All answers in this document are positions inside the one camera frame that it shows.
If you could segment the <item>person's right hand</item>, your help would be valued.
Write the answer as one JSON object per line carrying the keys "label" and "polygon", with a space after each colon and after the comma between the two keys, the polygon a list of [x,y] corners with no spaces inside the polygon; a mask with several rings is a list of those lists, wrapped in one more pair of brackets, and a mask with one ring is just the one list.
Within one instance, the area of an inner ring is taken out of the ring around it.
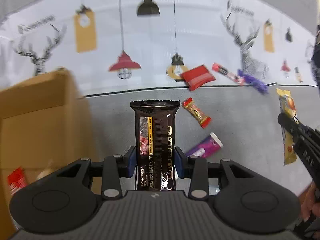
{"label": "person's right hand", "polygon": [[319,202],[316,202],[315,197],[316,189],[315,183],[312,182],[301,205],[301,217],[304,222],[309,220],[311,214],[319,217]]}

